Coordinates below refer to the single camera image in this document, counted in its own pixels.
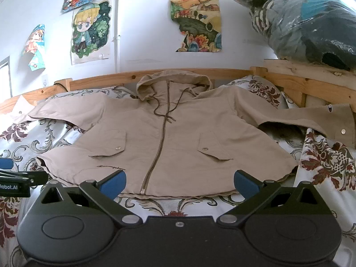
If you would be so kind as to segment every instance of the wooden slat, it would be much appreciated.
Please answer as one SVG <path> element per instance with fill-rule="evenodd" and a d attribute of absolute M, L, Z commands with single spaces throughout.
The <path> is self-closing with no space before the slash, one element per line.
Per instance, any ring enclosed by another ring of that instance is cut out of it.
<path fill-rule="evenodd" d="M 346 70 L 279 59 L 265 59 L 263 66 L 268 72 L 319 80 L 356 90 L 356 74 Z"/>
<path fill-rule="evenodd" d="M 305 107 L 305 93 L 286 87 L 283 89 L 283 91 L 296 105 L 299 107 Z"/>
<path fill-rule="evenodd" d="M 71 90 L 89 89 L 94 87 L 108 87 L 122 83 L 132 83 L 139 81 L 145 75 L 151 75 L 164 69 L 132 71 L 117 74 L 102 75 L 71 81 Z M 197 74 L 207 75 L 210 79 L 238 79 L 252 74 L 250 70 L 242 69 L 212 69 L 212 68 L 188 68 L 187 70 Z"/>
<path fill-rule="evenodd" d="M 59 85 L 53 85 L 30 91 L 22 94 L 22 96 L 32 105 L 36 105 L 36 102 L 42 99 L 45 99 L 49 96 L 52 96 L 57 93 L 65 92 L 65 90 Z M 3 103 L 0 103 L 0 114 L 6 114 L 12 111 L 20 95 L 14 96 L 10 99 L 5 100 Z"/>
<path fill-rule="evenodd" d="M 314 79 L 291 76 L 286 74 L 267 72 L 263 67 L 251 67 L 254 73 L 271 81 L 274 85 L 293 89 L 312 95 L 330 103 L 349 103 L 353 112 L 356 112 L 356 91 L 343 86 L 334 85 Z"/>
<path fill-rule="evenodd" d="M 55 81 L 53 84 L 59 83 L 62 84 L 68 91 L 71 91 L 70 82 L 73 81 L 73 78 L 66 78 Z"/>

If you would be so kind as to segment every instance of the pillow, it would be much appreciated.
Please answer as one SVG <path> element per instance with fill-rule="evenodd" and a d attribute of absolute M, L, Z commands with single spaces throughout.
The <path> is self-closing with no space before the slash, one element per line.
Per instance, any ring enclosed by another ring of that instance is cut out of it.
<path fill-rule="evenodd" d="M 220 87 L 228 87 L 232 85 L 247 89 L 251 93 L 262 97 L 277 109 L 289 108 L 279 89 L 265 78 L 257 75 L 248 75 L 231 81 L 228 84 L 221 85 Z"/>
<path fill-rule="evenodd" d="M 102 92 L 106 95 L 108 95 L 109 97 L 112 98 L 135 98 L 136 95 L 130 91 L 129 89 L 123 87 L 123 86 L 110 86 L 110 87 L 105 87 L 105 88 L 101 88 L 101 89 L 84 89 L 84 90 L 74 90 L 74 91 L 69 91 L 69 92 L 64 92 L 64 93 L 58 93 L 58 94 L 54 94 L 50 97 L 47 97 L 43 100 L 40 100 L 37 102 L 37 104 L 46 101 L 47 99 L 53 99 L 53 98 L 59 98 L 59 97 L 65 97 L 65 96 L 84 96 L 84 95 L 89 95 L 92 93 L 98 93 L 98 92 Z"/>

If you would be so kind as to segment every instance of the window frame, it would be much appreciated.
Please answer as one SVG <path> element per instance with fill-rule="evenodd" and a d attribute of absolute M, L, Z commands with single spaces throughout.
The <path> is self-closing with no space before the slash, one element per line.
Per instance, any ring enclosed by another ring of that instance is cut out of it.
<path fill-rule="evenodd" d="M 8 83 L 10 86 L 10 98 L 12 98 L 12 86 L 11 86 L 11 74 L 10 74 L 10 56 L 5 58 L 4 60 L 0 61 L 0 69 L 4 66 L 8 66 Z"/>

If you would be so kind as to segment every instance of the jacket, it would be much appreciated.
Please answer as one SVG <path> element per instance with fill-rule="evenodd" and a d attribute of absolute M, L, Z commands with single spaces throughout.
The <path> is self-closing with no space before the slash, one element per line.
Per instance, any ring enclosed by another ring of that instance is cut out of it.
<path fill-rule="evenodd" d="M 298 165 L 257 128 L 264 122 L 310 127 L 349 146 L 355 141 L 347 104 L 276 109 L 245 89 L 212 89 L 207 76 L 180 70 L 144 76 L 137 93 L 139 99 L 96 93 L 37 105 L 28 114 L 33 119 L 63 119 L 87 131 L 71 146 L 38 156 L 49 174 L 73 186 L 122 168 L 122 196 L 213 196 L 235 190 L 238 169 L 279 180 Z"/>

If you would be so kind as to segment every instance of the floral patterned bedding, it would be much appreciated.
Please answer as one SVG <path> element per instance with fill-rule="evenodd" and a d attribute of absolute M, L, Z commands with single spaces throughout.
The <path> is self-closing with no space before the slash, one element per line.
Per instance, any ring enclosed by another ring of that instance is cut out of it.
<path fill-rule="evenodd" d="M 246 76 L 220 87 L 243 87 L 263 97 L 276 108 L 297 107 L 272 83 L 259 76 Z M 54 99 L 68 95 L 90 95 L 103 92 L 118 99 L 135 98 L 134 93 L 124 87 L 80 90 L 60 93 Z M 294 125 L 266 123 L 260 129 L 267 133 L 297 161 L 296 177 L 290 176 L 284 185 L 297 185 L 302 180 L 313 182 L 329 205 L 343 230 L 343 240 L 334 261 L 342 267 L 354 266 L 356 249 L 356 150 L 325 139 L 312 129 Z M 67 146 L 75 142 L 84 131 L 65 121 L 42 119 L 12 125 L 0 134 L 0 157 L 15 162 L 14 171 L 39 169 L 38 154 L 54 147 Z M 31 197 L 24 199 L 0 197 L 0 267 L 20 267 L 26 263 L 16 240 L 17 227 L 25 213 L 40 193 L 41 187 L 31 190 Z M 119 198 L 117 203 L 136 213 L 145 221 L 147 216 L 202 216 L 216 219 L 221 214 L 243 201 L 239 194 L 214 198 L 193 199 L 137 199 Z"/>

